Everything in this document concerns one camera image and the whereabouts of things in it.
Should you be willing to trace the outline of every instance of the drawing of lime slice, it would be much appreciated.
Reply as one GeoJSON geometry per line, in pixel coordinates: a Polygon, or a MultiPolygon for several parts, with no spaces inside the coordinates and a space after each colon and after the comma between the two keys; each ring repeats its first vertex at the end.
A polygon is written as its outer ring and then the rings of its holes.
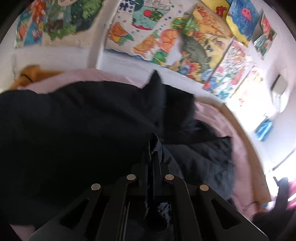
{"type": "Polygon", "coordinates": [[[149,17],[150,20],[152,21],[159,21],[163,17],[163,14],[159,11],[153,11],[151,16],[149,17]]]}

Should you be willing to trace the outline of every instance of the silver screw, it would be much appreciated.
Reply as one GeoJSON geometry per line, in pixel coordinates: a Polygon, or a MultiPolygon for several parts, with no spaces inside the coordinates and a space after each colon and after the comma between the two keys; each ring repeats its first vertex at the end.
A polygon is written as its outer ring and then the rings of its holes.
{"type": "Polygon", "coordinates": [[[165,179],[166,180],[173,180],[175,177],[174,177],[174,175],[172,175],[172,174],[167,174],[167,175],[165,175],[165,179]]]}
{"type": "Polygon", "coordinates": [[[208,191],[209,190],[209,187],[207,185],[205,185],[205,184],[202,184],[202,185],[200,185],[200,189],[202,191],[208,191]]]}
{"type": "Polygon", "coordinates": [[[95,183],[91,186],[91,189],[94,190],[94,191],[97,191],[101,188],[101,185],[98,184],[98,183],[95,183]]]}
{"type": "Polygon", "coordinates": [[[136,176],[134,174],[129,174],[129,175],[126,176],[126,179],[127,180],[135,180],[136,176]]]}

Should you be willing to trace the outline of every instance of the red cherry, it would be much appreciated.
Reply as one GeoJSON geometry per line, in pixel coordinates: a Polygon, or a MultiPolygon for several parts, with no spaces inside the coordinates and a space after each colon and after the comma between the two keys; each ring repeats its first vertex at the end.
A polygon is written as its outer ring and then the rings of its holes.
{"type": "Polygon", "coordinates": [[[143,15],[144,15],[145,17],[150,17],[151,14],[152,14],[152,11],[150,11],[150,10],[148,10],[148,9],[146,9],[146,10],[143,12],[143,15]]]}

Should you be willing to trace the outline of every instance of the drawing of drink glass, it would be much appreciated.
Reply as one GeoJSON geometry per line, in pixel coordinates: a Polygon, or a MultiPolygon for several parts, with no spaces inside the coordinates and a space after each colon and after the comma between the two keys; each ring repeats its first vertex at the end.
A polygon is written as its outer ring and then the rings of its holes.
{"type": "Polygon", "coordinates": [[[135,0],[132,25],[142,30],[152,30],[169,11],[170,6],[165,6],[159,0],[135,0]]]}

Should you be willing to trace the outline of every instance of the triangular cutout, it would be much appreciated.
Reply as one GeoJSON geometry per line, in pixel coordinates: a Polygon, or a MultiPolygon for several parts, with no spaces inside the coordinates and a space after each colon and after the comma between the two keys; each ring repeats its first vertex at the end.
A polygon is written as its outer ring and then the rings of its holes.
{"type": "Polygon", "coordinates": [[[226,208],[224,208],[217,200],[213,199],[211,202],[223,229],[227,230],[239,224],[239,221],[230,212],[228,212],[226,208]]]}
{"type": "Polygon", "coordinates": [[[88,202],[88,199],[84,199],[78,206],[61,219],[60,224],[67,228],[74,229],[79,223],[88,202]]]}

